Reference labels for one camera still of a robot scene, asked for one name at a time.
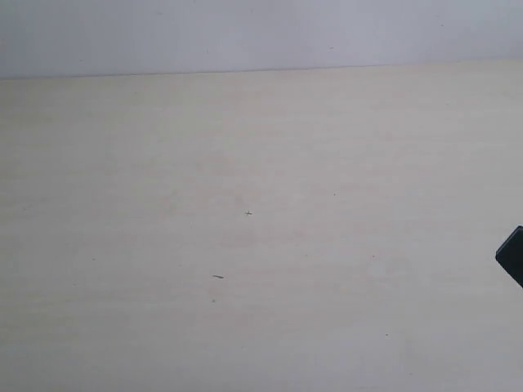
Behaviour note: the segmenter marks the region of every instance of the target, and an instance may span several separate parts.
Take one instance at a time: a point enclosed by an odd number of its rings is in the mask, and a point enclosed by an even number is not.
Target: black object
[[[517,226],[499,247],[496,260],[523,287],[523,226]]]

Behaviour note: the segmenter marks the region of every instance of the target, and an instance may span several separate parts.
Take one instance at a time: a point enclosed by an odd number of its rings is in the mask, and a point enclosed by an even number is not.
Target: light wood surface
[[[519,390],[522,124],[517,61],[1,81],[0,390]]]

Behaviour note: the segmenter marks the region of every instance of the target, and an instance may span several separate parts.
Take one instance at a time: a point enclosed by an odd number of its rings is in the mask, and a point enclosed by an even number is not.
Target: dark corner object
[[[518,226],[499,247],[496,260],[523,287],[523,226]]]

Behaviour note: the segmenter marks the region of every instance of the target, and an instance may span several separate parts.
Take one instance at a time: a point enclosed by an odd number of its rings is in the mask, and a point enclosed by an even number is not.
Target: wooden table
[[[0,390],[523,385],[523,62],[0,82]]]

